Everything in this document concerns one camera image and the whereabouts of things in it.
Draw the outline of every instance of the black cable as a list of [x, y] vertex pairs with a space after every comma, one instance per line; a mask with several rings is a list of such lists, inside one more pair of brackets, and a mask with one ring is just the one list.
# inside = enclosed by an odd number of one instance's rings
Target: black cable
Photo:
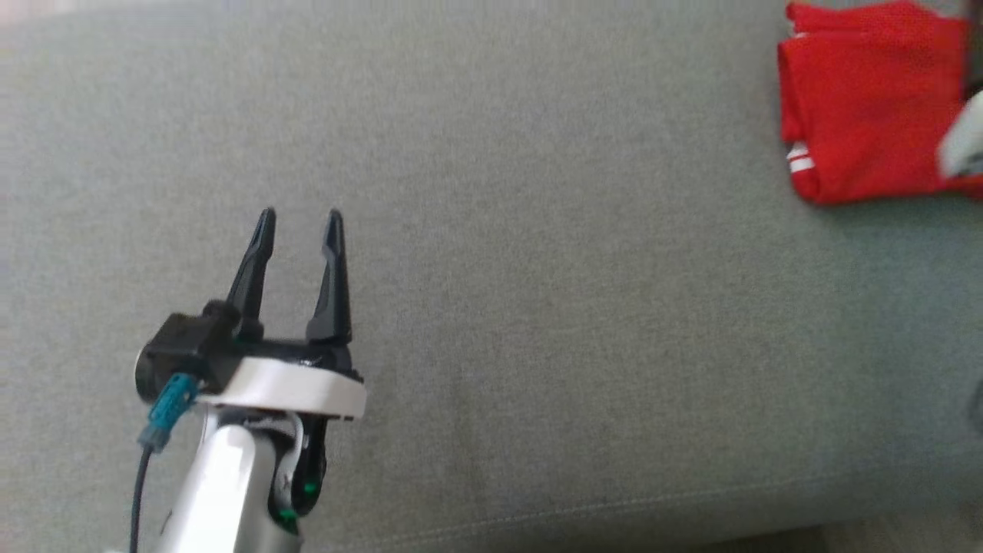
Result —
[[137, 467], [137, 482], [133, 486], [133, 509], [130, 511], [130, 553], [137, 553], [137, 544], [140, 541], [140, 501], [144, 495], [146, 468], [150, 465], [152, 453], [151, 446], [144, 446], [144, 454], [140, 457], [140, 465]]

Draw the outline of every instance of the couch seam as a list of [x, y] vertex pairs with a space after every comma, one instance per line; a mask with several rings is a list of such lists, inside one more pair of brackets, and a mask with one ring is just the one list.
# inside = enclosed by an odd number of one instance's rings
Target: couch seam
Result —
[[486, 533], [491, 533], [497, 529], [496, 527], [490, 527], [490, 526], [506, 526], [506, 527], [518, 526], [518, 525], [525, 525], [532, 522], [538, 522], [542, 519], [550, 519], [556, 517], [570, 517], [572, 519], [576, 519], [600, 510], [612, 511], [616, 513], [643, 512], [654, 505], [660, 505], [667, 502], [682, 502], [687, 499], [693, 499], [693, 498], [701, 498], [699, 501], [696, 501], [694, 503], [704, 503], [706, 501], [709, 501], [709, 498], [711, 496], [718, 496], [721, 494], [727, 494], [735, 491], [770, 490], [775, 488], [781, 488], [783, 486], [820, 482], [823, 480], [830, 480], [830, 479], [835, 479], [835, 478], [840, 478], [840, 477], [855, 475], [855, 474], [866, 474], [871, 472], [891, 470], [899, 467], [930, 464], [935, 461], [953, 459], [965, 455], [980, 454], [980, 453], [983, 453], [983, 449], [967, 448], [958, 452], [951, 452], [949, 454], [942, 455], [942, 456], [907, 460], [907, 461], [895, 462], [891, 464], [871, 465], [862, 468], [852, 468], [849, 470], [825, 472], [825, 473], [815, 474], [812, 476], [787, 478], [784, 480], [777, 480], [774, 482], [756, 482], [753, 484], [722, 486], [718, 488], [696, 490], [691, 492], [667, 493], [667, 494], [647, 496], [642, 498], [627, 499], [623, 501], [592, 503], [587, 505], [579, 505], [575, 507], [556, 509], [552, 511], [541, 511], [536, 513], [528, 513], [525, 515], [514, 515], [509, 517], [499, 517], [495, 519], [486, 519], [486, 520], [474, 521], [474, 522], [464, 522], [461, 524], [453, 524], [449, 526], [431, 528], [427, 530], [421, 530], [418, 532], [393, 534], [381, 539], [353, 541], [350, 543], [341, 544], [336, 547], [329, 547], [328, 551], [341, 552], [341, 551], [352, 551], [357, 549], [373, 549], [373, 548], [391, 549], [391, 548], [408, 545], [411, 543], [416, 543], [416, 544], [436, 543], [440, 541], [446, 541], [449, 539], [483, 535]]

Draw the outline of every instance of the teal connector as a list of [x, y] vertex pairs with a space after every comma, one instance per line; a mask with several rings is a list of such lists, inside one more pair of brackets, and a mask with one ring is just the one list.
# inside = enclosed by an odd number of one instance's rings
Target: teal connector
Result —
[[195, 403], [197, 395], [198, 381], [195, 377], [184, 373], [172, 375], [146, 416], [149, 423], [137, 441], [145, 448], [152, 448], [156, 454], [163, 451], [171, 439], [174, 425]]

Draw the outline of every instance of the gray object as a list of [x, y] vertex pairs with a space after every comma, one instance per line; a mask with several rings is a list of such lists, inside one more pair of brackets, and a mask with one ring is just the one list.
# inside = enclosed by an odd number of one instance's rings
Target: gray object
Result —
[[[310, 317], [345, 213], [371, 398], [328, 430], [305, 553], [644, 549], [983, 497], [980, 207], [794, 195], [782, 5], [0, 31], [9, 550], [126, 542], [134, 357], [225, 289], [267, 205], [271, 337]], [[147, 548], [197, 444], [183, 422], [150, 465]]]
[[983, 1], [966, 0], [969, 41], [966, 52], [966, 98], [983, 92]]

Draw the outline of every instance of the folded red fabric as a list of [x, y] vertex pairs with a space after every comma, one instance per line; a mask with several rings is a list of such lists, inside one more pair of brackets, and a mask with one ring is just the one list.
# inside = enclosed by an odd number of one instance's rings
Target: folded red fabric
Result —
[[799, 195], [831, 205], [983, 190], [983, 179], [945, 180], [938, 166], [963, 105], [964, 21], [906, 0], [786, 13], [781, 135]]

